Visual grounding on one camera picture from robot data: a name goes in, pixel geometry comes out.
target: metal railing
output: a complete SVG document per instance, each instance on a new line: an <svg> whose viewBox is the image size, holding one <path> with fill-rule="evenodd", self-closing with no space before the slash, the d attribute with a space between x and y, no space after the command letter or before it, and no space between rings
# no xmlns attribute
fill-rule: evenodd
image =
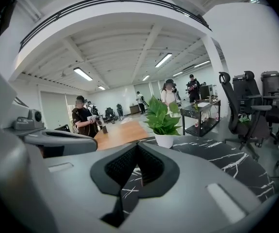
<svg viewBox="0 0 279 233"><path fill-rule="evenodd" d="M158 6L162 6L171 10L175 10L178 13L182 13L185 14L186 16L189 16L190 18L196 20L197 22L201 23L202 25L204 25L205 27L208 27L206 21L201 17L201 16L196 16L194 14L192 14L191 12L173 4L167 1L163 1L163 0L84 0L78 3L75 3L71 6L68 6L62 10L60 10L59 12L51 15L50 17L48 17L47 19L45 19L43 22L41 22L39 25L37 25L21 42L21 46L20 46L20 51L21 49L37 34L39 33L41 30L43 30L46 26L50 25L51 23L57 21L58 19L72 13L75 12L77 10L86 8L86 7L90 7L93 5L97 5L97 4L102 4L102 3L109 3L109 2L143 2L143 3L149 3L149 4L154 4L154 5L158 5Z"/></svg>

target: computer monitor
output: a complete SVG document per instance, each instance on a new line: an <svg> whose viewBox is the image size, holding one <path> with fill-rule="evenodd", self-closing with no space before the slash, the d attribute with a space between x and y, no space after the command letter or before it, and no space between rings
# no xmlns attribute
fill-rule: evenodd
<svg viewBox="0 0 279 233"><path fill-rule="evenodd" d="M210 96L213 96L213 85L203 85L199 88L202 99L207 99Z"/></svg>

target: paper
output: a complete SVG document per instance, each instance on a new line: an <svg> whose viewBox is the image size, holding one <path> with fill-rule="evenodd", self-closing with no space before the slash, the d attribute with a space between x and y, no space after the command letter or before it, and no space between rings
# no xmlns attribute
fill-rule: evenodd
<svg viewBox="0 0 279 233"><path fill-rule="evenodd" d="M209 102L202 102L202 103L198 103L198 107L205 107L206 105L208 105Z"/></svg>

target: white pot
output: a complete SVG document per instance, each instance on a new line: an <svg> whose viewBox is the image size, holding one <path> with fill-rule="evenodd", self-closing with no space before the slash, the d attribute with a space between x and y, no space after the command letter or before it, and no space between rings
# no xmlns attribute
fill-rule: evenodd
<svg viewBox="0 0 279 233"><path fill-rule="evenodd" d="M160 147L169 149L173 146L174 137L172 135L154 133L154 136Z"/></svg>

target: chair armrest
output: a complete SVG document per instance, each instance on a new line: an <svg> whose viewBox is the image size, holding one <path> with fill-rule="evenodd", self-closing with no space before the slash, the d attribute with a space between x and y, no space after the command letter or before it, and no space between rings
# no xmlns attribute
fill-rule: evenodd
<svg viewBox="0 0 279 233"><path fill-rule="evenodd" d="M262 95L258 94L258 95L250 95L247 96L248 99L257 99L257 98L262 98Z"/></svg>
<svg viewBox="0 0 279 233"><path fill-rule="evenodd" d="M271 105L253 105L251 106L251 109L254 111L269 111L272 110Z"/></svg>

